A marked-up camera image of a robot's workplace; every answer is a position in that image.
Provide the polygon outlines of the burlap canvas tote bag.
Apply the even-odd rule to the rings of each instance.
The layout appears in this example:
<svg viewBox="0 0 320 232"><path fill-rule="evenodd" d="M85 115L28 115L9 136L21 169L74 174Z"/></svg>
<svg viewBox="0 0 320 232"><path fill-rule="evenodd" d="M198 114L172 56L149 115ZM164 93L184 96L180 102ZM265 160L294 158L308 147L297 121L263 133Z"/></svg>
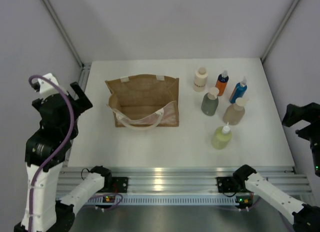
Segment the burlap canvas tote bag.
<svg viewBox="0 0 320 232"><path fill-rule="evenodd" d="M178 127L179 82L179 78L151 74L105 81L115 127Z"/></svg>

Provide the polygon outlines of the beige pump bottle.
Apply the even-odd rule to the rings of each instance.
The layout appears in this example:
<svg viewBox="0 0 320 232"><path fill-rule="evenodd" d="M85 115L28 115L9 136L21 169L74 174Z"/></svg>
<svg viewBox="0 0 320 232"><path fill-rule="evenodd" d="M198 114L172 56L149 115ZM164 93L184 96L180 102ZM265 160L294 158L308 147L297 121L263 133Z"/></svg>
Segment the beige pump bottle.
<svg viewBox="0 0 320 232"><path fill-rule="evenodd" d="M222 119L223 122L229 125L239 124L245 114L245 105L247 102L247 98L237 98L235 102L226 109Z"/></svg>

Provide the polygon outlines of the dark blue spray bottle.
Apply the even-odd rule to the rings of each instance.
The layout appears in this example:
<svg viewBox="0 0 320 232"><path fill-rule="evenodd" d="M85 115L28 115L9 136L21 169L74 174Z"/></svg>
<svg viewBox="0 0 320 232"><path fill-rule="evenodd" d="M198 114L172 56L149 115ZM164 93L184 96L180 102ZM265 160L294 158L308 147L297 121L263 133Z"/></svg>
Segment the dark blue spray bottle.
<svg viewBox="0 0 320 232"><path fill-rule="evenodd" d="M236 102L237 98L242 98L247 90L247 79L244 77L240 82L238 82L230 96L230 103L233 104Z"/></svg>

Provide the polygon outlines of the yellow-green squeeze bottle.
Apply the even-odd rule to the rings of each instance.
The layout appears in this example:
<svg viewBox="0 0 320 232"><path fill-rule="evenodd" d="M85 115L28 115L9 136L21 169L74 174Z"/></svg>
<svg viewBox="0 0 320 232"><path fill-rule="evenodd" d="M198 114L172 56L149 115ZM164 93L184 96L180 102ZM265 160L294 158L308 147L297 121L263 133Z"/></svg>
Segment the yellow-green squeeze bottle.
<svg viewBox="0 0 320 232"><path fill-rule="evenodd" d="M231 128L227 123L226 125L220 126L215 130L211 139L211 144L215 149L218 149L218 150L224 149L228 145L228 143L231 141L232 136L233 135L232 135Z"/></svg>

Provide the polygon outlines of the blue orange spray bottle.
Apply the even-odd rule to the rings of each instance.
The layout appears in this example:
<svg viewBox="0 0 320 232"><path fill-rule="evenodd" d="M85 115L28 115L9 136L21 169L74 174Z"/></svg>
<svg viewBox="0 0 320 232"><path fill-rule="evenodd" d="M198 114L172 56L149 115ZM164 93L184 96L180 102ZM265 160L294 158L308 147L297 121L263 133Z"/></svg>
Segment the blue orange spray bottle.
<svg viewBox="0 0 320 232"><path fill-rule="evenodd" d="M228 71L224 70L219 74L215 86L219 89L218 96L222 96L229 81Z"/></svg>

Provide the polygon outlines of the grey-green pump bottle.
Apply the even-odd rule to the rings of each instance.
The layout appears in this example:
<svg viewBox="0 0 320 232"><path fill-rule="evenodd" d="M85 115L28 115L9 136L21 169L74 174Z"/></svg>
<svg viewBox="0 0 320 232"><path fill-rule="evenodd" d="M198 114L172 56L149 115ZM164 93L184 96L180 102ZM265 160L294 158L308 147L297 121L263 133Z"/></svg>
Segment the grey-green pump bottle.
<svg viewBox="0 0 320 232"><path fill-rule="evenodd" d="M207 116L213 116L216 113L219 105L219 89L217 87L211 87L209 91L204 95L201 110Z"/></svg>

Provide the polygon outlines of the white round cap bottle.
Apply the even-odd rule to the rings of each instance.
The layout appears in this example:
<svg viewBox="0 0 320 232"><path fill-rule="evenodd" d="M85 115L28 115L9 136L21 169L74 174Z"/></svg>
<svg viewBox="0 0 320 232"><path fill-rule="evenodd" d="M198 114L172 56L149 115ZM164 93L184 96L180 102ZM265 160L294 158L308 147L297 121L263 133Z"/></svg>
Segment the white round cap bottle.
<svg viewBox="0 0 320 232"><path fill-rule="evenodd" d="M196 72L193 80L193 89L196 92L202 92L205 90L207 83L208 72L205 67L200 67Z"/></svg>

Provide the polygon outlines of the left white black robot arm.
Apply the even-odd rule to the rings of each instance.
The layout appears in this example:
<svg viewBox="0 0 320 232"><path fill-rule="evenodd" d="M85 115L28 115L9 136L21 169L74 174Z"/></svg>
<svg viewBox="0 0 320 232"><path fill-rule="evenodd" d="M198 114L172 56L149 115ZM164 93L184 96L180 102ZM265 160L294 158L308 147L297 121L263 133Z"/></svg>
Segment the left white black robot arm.
<svg viewBox="0 0 320 232"><path fill-rule="evenodd" d="M14 226L14 231L69 231L83 205L96 192L112 188L111 171L95 166L74 190L61 199L56 198L65 154L79 133L77 119L93 107L77 82L70 86L77 99L49 85L49 94L32 102L41 120L39 129L26 142L27 204L24 217Z"/></svg>

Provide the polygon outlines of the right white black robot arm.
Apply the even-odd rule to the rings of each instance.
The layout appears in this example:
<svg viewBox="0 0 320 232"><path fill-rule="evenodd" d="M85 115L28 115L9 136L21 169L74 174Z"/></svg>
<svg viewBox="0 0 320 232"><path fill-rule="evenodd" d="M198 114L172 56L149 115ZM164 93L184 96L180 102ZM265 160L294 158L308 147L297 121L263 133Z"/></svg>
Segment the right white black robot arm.
<svg viewBox="0 0 320 232"><path fill-rule="evenodd" d="M300 121L309 125L296 130L298 137L310 142L314 171L320 175L320 105L310 103L305 106L288 104L282 125L291 127ZM294 231L319 231L320 209L311 206L284 193L249 165L243 165L233 173L233 186L237 190L256 193L278 210L293 226Z"/></svg>

